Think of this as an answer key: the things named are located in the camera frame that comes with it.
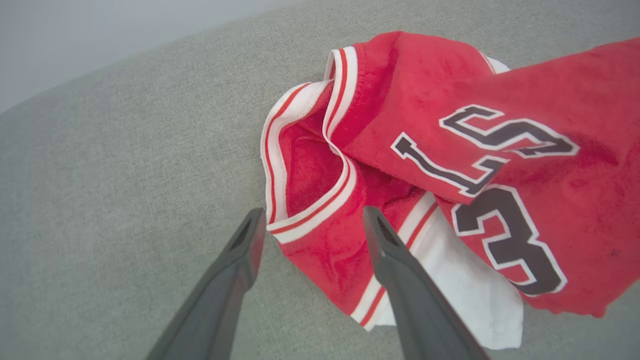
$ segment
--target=wall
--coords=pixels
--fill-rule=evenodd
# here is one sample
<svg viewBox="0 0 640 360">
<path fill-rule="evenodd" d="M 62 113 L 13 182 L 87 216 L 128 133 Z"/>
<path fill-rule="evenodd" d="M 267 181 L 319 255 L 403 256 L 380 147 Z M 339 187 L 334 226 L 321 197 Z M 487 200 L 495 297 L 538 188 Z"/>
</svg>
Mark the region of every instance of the wall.
<svg viewBox="0 0 640 360">
<path fill-rule="evenodd" d="M 1 0 L 0 113 L 72 78 L 302 0 Z"/>
</svg>

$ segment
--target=red jersey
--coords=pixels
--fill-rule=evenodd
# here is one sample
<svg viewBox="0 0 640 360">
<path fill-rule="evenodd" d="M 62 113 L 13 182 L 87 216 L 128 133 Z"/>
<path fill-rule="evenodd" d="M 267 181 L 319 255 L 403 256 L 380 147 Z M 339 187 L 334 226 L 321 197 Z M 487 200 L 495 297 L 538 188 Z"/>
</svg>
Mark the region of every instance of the red jersey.
<svg viewBox="0 0 640 360">
<path fill-rule="evenodd" d="M 439 75 L 443 80 L 492 74 L 491 60 L 469 45 L 412 36 L 424 54 L 434 47 L 449 54 L 452 72 Z M 354 47 L 333 51 L 325 81 L 296 86 L 271 110 L 261 140 L 268 231 L 283 253 L 365 329 L 393 325 L 362 224 L 363 207 L 377 206 L 480 344 L 518 347 L 522 300 L 455 235 L 434 195 L 354 160 L 329 141 L 335 125 L 356 105 L 359 73 L 375 70 L 358 68 L 358 58 Z"/>
<path fill-rule="evenodd" d="M 414 36 L 354 46 L 366 70 L 336 78 L 356 95 L 329 139 L 436 194 L 532 306 L 602 316 L 640 274 L 640 38 L 442 81 L 473 63 L 425 55 Z"/>
</svg>

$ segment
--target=printed number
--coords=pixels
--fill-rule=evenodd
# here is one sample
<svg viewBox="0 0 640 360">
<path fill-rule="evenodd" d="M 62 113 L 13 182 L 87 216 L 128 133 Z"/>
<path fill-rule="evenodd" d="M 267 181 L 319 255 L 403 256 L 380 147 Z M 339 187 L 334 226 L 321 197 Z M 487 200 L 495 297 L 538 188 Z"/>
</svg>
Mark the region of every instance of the printed number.
<svg viewBox="0 0 640 360">
<path fill-rule="evenodd" d="M 572 156 L 580 149 L 567 137 L 556 133 L 546 125 L 531 119 L 507 120 L 488 130 L 482 130 L 467 124 L 472 118 L 493 120 L 504 116 L 498 110 L 480 105 L 469 105 L 459 109 L 452 115 L 439 120 L 440 126 L 456 135 L 472 142 L 481 149 L 492 151 L 512 151 L 523 158 L 540 158 L 542 156 Z M 508 149 L 522 141 L 529 140 L 535 145 Z M 500 156 L 485 155 L 472 167 L 483 174 L 473 178 L 461 172 L 448 169 L 429 159 L 416 142 L 402 132 L 391 145 L 391 149 L 402 159 L 410 159 L 428 176 L 445 181 L 458 189 L 467 197 L 475 197 L 491 181 L 491 178 L 506 164 L 509 159 Z"/>
<path fill-rule="evenodd" d="M 481 177 L 474 179 L 461 172 L 449 170 L 434 163 L 418 149 L 415 141 L 405 133 L 401 133 L 400 136 L 397 137 L 391 149 L 393 149 L 400 158 L 411 159 L 425 174 L 459 188 L 459 193 L 468 197 L 475 197 L 508 161 L 497 156 L 487 155 L 483 157 L 471 165 L 474 168 L 484 171 Z"/>
<path fill-rule="evenodd" d="M 462 136 L 481 149 L 504 150 L 525 139 L 535 143 L 530 147 L 512 150 L 523 158 L 567 156 L 575 155 L 578 152 L 578 145 L 566 136 L 560 135 L 548 126 L 531 119 L 507 120 L 489 130 L 482 130 L 467 124 L 467 121 L 472 118 L 493 120 L 502 116 L 504 114 L 501 111 L 480 105 L 469 105 L 440 119 L 440 126 Z"/>
<path fill-rule="evenodd" d="M 483 239 L 484 251 L 496 270 L 521 266 L 529 279 L 512 283 L 524 294 L 555 293 L 567 280 L 546 243 L 538 241 L 533 224 L 518 192 L 511 187 L 492 185 L 469 205 L 451 209 L 458 236 L 484 234 L 484 221 L 497 217 L 504 233 Z"/>
<path fill-rule="evenodd" d="M 472 118 L 493 120 L 502 116 L 501 111 L 472 104 L 440 119 L 439 123 L 440 127 L 480 149 L 512 151 L 523 158 L 573 156 L 580 149 L 569 138 L 531 119 L 507 120 L 487 130 L 467 123 Z M 514 149 L 513 146 L 522 140 L 534 145 Z M 391 149 L 400 158 L 415 162 L 428 176 L 459 188 L 460 194 L 475 198 L 471 204 L 457 204 L 451 210 L 458 236 L 484 234 L 484 221 L 492 217 L 502 222 L 504 233 L 483 239 L 484 251 L 496 270 L 522 267 L 528 280 L 512 281 L 522 293 L 535 296 L 564 288 L 566 277 L 547 244 L 538 241 L 538 230 L 516 189 L 495 184 L 483 191 L 508 159 L 483 156 L 471 165 L 483 174 L 473 178 L 434 163 L 404 132 L 396 138 Z"/>
</svg>

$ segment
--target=gray upholstery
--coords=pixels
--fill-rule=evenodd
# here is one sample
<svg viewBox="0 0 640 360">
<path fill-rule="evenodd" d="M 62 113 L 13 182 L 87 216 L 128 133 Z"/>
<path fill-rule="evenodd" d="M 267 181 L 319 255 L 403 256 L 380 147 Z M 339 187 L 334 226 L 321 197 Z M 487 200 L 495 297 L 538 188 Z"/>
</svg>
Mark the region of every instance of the gray upholstery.
<svg viewBox="0 0 640 360">
<path fill-rule="evenodd" d="M 252 207 L 259 137 L 328 51 L 392 30 L 470 43 L 510 67 L 640 36 L 637 0 L 306 3 L 183 38 L 0 115 L 0 359 L 142 359 Z M 637 359 L 640 286 L 603 320 L 527 307 L 494 359 Z M 268 236 L 234 359 L 400 359 Z"/>
</svg>

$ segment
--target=white stripe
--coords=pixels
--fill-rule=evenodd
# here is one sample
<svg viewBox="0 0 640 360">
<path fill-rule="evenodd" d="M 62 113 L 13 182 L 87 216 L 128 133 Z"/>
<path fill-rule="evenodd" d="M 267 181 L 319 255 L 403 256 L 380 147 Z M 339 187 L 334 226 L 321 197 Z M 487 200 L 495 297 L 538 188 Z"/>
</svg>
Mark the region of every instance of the white stripe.
<svg viewBox="0 0 640 360">
<path fill-rule="evenodd" d="M 413 232 L 415 231 L 415 228 L 420 224 L 420 220 L 422 220 L 424 215 L 427 213 L 427 211 L 429 211 L 429 208 L 431 208 L 431 206 L 434 203 L 435 203 L 435 197 L 433 196 L 433 194 L 430 192 L 426 192 L 420 198 L 420 200 L 418 200 L 418 202 L 413 206 L 413 209 L 411 209 L 409 214 L 406 216 L 406 218 L 404 219 L 404 222 L 402 223 L 402 225 L 400 226 L 400 229 L 397 232 L 398 237 L 400 237 L 400 240 L 402 240 L 404 244 L 406 244 L 409 241 L 409 237 L 411 236 L 411 234 L 413 234 Z M 430 223 L 430 221 L 431 219 L 429 219 L 425 223 L 425 225 L 422 227 L 422 229 L 418 233 L 418 236 L 416 237 L 412 245 L 412 249 L 416 249 L 419 243 L 424 238 L 421 236 L 423 236 L 424 232 L 427 231 L 427 228 L 428 228 L 427 224 Z M 360 301 L 358 302 L 358 305 L 356 306 L 356 309 L 351 314 L 351 317 L 354 320 L 356 320 L 358 323 L 360 323 L 362 319 L 364 319 L 364 316 L 369 311 L 369 308 L 371 307 L 373 300 L 375 299 L 376 294 L 378 293 L 378 290 L 380 288 L 381 288 L 381 285 L 376 279 L 375 275 L 372 276 L 371 280 L 369 280 L 369 283 L 364 293 L 362 294 L 362 297 L 360 298 Z M 382 311 L 385 310 L 388 303 L 389 303 L 389 297 L 385 292 L 384 296 L 382 296 L 382 298 L 380 299 L 378 306 L 374 310 L 373 315 L 371 316 L 369 321 L 364 324 L 365 330 L 370 331 L 371 329 L 373 329 L 373 327 L 378 322 L 377 321 L 378 317 L 380 317 L 380 314 L 382 313 Z"/>
<path fill-rule="evenodd" d="M 342 159 L 342 173 L 340 174 L 340 177 L 338 178 L 338 181 L 335 183 L 335 185 L 320 199 L 315 201 L 311 206 L 309 206 L 307 209 L 303 210 L 301 213 L 294 215 L 291 218 L 283 218 L 281 220 L 276 220 L 276 222 L 267 226 L 267 230 L 275 231 L 277 229 L 281 229 L 283 227 L 293 225 L 296 222 L 303 220 L 304 218 L 306 218 L 307 216 L 309 216 L 310 214 L 314 213 L 319 208 L 324 206 L 334 195 L 336 195 L 340 191 L 340 189 L 345 184 L 345 182 L 346 182 L 346 185 L 344 186 L 342 193 L 340 193 L 340 195 L 336 197 L 322 211 L 319 211 L 318 214 L 314 215 L 312 218 L 296 226 L 293 229 L 287 230 L 284 233 L 274 234 L 276 239 L 278 239 L 280 243 L 289 243 L 289 242 L 295 241 L 297 239 L 300 239 L 302 236 L 308 234 L 309 232 L 311 232 L 320 223 L 325 221 L 332 214 L 334 214 L 342 205 L 344 205 L 345 202 L 349 199 L 349 197 L 353 193 L 353 190 L 355 189 L 356 181 L 357 181 L 357 173 L 356 173 L 357 167 L 350 160 L 348 160 L 347 157 L 345 157 L 345 155 L 343 155 L 342 151 L 340 151 L 340 149 L 338 149 L 338 147 L 331 142 L 331 140 L 329 139 L 329 136 L 327 135 L 329 119 L 331 117 L 331 114 L 333 113 L 334 107 L 336 106 L 339 100 L 338 96 L 340 92 L 343 71 L 347 72 L 347 80 L 348 80 L 347 85 L 349 85 L 348 87 L 352 89 L 348 93 L 347 89 L 345 88 L 344 95 L 340 99 L 340 105 L 336 111 L 336 114 L 331 119 L 332 124 L 334 123 L 337 124 L 340 122 L 340 120 L 342 120 L 342 117 L 344 116 L 344 114 L 346 113 L 346 110 L 349 108 L 349 105 L 351 104 L 353 93 L 355 91 L 355 81 L 357 78 L 357 63 L 358 63 L 357 57 L 356 57 L 355 49 L 353 47 L 345 48 L 345 51 L 347 51 L 349 54 L 348 65 L 351 66 L 352 63 L 356 64 L 355 71 L 352 75 L 351 67 L 345 68 L 345 66 L 343 66 L 342 59 L 340 58 L 339 50 L 332 51 L 333 56 L 329 56 L 329 61 L 330 62 L 331 60 L 335 61 L 336 73 L 335 73 L 335 80 L 333 81 L 333 90 L 332 90 L 331 98 L 329 100 L 329 105 L 327 106 L 326 113 L 324 114 L 324 121 L 323 121 L 324 140 L 327 142 L 332 152 L 337 156 L 340 156 L 340 158 Z M 280 198 L 276 197 L 276 204 L 278 206 L 280 205 L 279 201 L 281 201 Z"/>
<path fill-rule="evenodd" d="M 342 64 L 340 51 L 333 50 L 333 57 L 336 59 L 335 85 L 333 87 L 334 93 L 340 90 L 340 82 L 342 81 L 342 71 L 344 66 L 346 66 L 347 68 L 347 79 L 344 86 L 342 100 L 340 101 L 340 106 L 335 113 L 335 117 L 331 121 L 331 126 L 329 126 L 329 128 L 327 129 L 327 139 L 331 138 L 331 135 L 335 131 L 335 128 L 338 126 L 338 124 L 344 117 L 344 114 L 349 109 L 349 105 L 351 105 L 351 100 L 353 100 L 353 95 L 355 94 L 356 84 L 358 83 L 358 56 L 356 54 L 356 49 L 353 46 L 345 47 L 344 53 L 346 55 L 347 64 Z"/>
<path fill-rule="evenodd" d="M 331 76 L 331 69 L 333 68 L 333 62 L 334 62 L 334 58 L 333 58 L 333 52 L 336 50 L 332 50 L 329 52 L 329 58 L 326 61 L 326 67 L 324 68 L 324 80 L 331 80 L 335 77 Z"/>
<path fill-rule="evenodd" d="M 487 61 L 489 61 L 489 64 L 491 65 L 491 67 L 493 67 L 493 70 L 495 71 L 496 74 L 502 74 L 503 72 L 507 72 L 509 71 L 509 67 L 505 64 L 503 64 L 502 62 L 490 58 L 489 56 L 486 57 Z"/>
<path fill-rule="evenodd" d="M 358 175 L 356 173 L 356 167 L 354 166 L 351 160 L 345 159 L 345 165 L 350 167 L 351 171 L 349 174 L 349 178 L 347 179 L 346 186 L 344 187 L 342 193 L 340 193 L 340 195 L 338 195 L 329 205 L 327 205 L 327 207 L 322 209 L 322 211 L 318 211 L 318 213 L 315 214 L 312 218 L 308 219 L 307 221 L 301 223 L 300 225 L 293 227 L 292 229 L 289 229 L 283 233 L 274 234 L 274 236 L 276 237 L 276 239 L 278 239 L 280 243 L 289 243 L 289 242 L 298 240 L 304 235 L 310 233 L 316 227 L 322 224 L 322 222 L 324 222 L 327 218 L 333 215 L 338 209 L 340 209 L 340 207 L 342 207 L 342 205 L 344 205 L 347 202 L 347 200 L 349 200 L 349 197 L 353 193 L 353 189 L 356 186 L 356 180 Z M 343 176 L 346 177 L 346 174 L 347 174 L 347 171 L 343 171 L 340 178 L 342 179 Z M 329 192 L 327 192 L 320 199 L 315 201 L 313 205 L 309 206 L 307 209 L 303 210 L 302 212 L 295 214 L 293 217 L 267 225 L 267 231 L 274 231 L 277 229 L 281 229 L 285 226 L 295 224 L 296 222 L 299 222 L 300 220 L 303 220 L 307 216 L 311 215 L 317 209 L 319 209 L 324 204 L 326 204 L 329 201 L 329 199 L 337 193 L 337 191 L 334 191 L 334 189 L 337 188 L 338 190 L 340 190 L 340 187 L 342 187 L 342 184 L 344 184 L 344 180 L 342 181 L 339 180 Z"/>
<path fill-rule="evenodd" d="M 286 100 L 291 96 L 291 94 L 299 89 L 300 87 L 306 85 L 298 85 L 294 88 L 291 88 L 286 94 L 284 94 L 278 102 L 272 107 L 269 115 L 267 116 L 267 120 L 264 123 L 264 128 L 262 129 L 262 136 L 260 138 L 260 156 L 262 158 L 262 164 L 264 166 L 264 172 L 266 174 L 266 202 L 267 202 L 267 211 L 266 216 L 267 220 L 271 219 L 271 214 L 273 213 L 273 199 L 271 198 L 271 186 L 275 184 L 275 201 L 276 201 L 276 216 L 275 220 L 285 218 L 287 216 L 287 202 L 285 201 L 285 191 L 287 188 L 287 168 L 284 164 L 284 158 L 282 157 L 282 151 L 280 150 L 280 144 L 278 143 L 278 138 L 280 136 L 280 132 L 282 129 L 292 123 L 302 119 L 305 115 L 311 111 L 313 106 L 316 104 L 316 101 L 328 85 L 328 81 L 322 81 L 319 83 L 312 83 L 304 89 L 300 90 L 300 92 L 296 95 L 296 97 L 291 101 L 287 109 L 282 113 L 280 117 L 273 121 L 273 117 L 280 111 L 280 108 L 284 105 Z M 269 160 L 271 162 L 271 168 L 273 169 L 273 179 L 271 179 L 269 174 L 269 165 L 266 161 L 266 151 L 264 148 L 264 141 L 266 138 L 267 130 L 269 129 L 269 139 L 267 142 L 267 147 L 269 148 Z"/>
</svg>

